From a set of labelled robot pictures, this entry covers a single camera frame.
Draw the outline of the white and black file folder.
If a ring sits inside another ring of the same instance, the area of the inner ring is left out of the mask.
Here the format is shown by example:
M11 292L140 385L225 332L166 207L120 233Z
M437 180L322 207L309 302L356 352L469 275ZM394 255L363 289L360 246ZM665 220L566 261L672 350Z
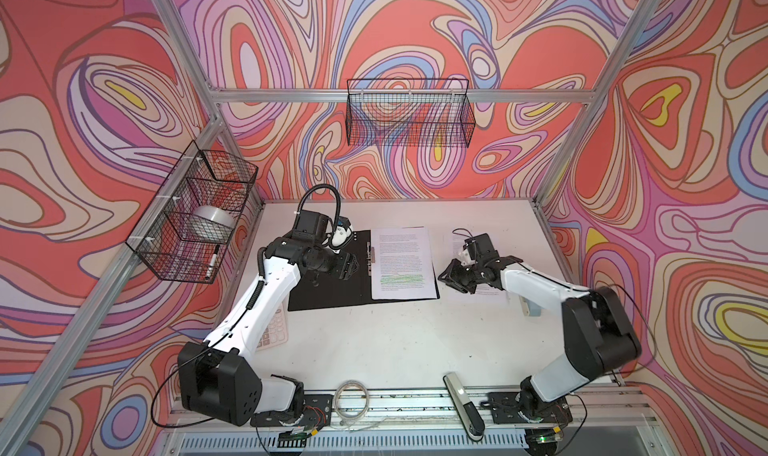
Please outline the white and black file folder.
M354 307L371 304L405 303L404 299L374 299L369 275L371 231L354 232L344 250L354 255L358 269L347 280L325 273L308 273L288 298L289 312Z

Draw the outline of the metal folder clip mechanism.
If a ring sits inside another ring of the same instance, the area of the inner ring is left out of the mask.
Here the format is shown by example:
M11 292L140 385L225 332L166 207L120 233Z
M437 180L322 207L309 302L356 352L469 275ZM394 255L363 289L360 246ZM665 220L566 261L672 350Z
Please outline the metal folder clip mechanism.
M368 276L373 276L373 265L375 264L375 248L373 244L368 241L366 244L366 261Z

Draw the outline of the printed paper sheets stack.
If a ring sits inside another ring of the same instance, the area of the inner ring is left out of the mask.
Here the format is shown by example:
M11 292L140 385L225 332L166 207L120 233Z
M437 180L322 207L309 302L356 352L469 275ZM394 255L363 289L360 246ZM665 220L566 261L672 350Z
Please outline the printed paper sheets stack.
M370 242L373 300L439 298L426 227L374 228Z

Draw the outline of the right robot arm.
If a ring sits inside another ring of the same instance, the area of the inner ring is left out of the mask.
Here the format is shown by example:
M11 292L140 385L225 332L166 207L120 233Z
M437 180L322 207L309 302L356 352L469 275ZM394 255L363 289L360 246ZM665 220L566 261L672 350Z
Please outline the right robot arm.
M527 422L541 421L567 394L642 354L642 344L613 289L574 285L534 269L519 257L502 256L486 233L464 240L462 252L438 280L466 294L487 285L560 315L561 354L521 381L512 404Z

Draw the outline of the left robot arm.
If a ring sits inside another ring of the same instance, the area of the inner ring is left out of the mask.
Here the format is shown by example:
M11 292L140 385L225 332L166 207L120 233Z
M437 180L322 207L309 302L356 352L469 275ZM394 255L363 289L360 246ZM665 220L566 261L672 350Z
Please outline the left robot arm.
M184 409L243 426L261 416L302 418L304 386L287 376L260 377L249 359L277 310L308 277L346 282L359 270L346 251L353 229L342 216L342 198L329 183L316 184L298 203L294 222L257 252L257 276L230 313L202 342L178 354Z

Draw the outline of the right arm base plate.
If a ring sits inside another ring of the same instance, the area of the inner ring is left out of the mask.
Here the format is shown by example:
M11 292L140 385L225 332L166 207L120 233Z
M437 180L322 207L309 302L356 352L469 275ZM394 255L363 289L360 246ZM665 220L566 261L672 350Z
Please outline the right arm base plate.
M552 424L567 426L573 416L565 397L553 402L539 403L531 416L525 416L519 405L518 392L489 392L480 402L482 409L491 412L495 424Z

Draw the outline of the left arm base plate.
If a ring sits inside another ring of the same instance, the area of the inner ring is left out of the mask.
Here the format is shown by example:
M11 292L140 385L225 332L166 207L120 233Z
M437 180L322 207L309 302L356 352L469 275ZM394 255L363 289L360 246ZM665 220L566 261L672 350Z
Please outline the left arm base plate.
M298 395L286 410L256 413L250 425L258 428L322 428L331 422L333 399L331 393Z

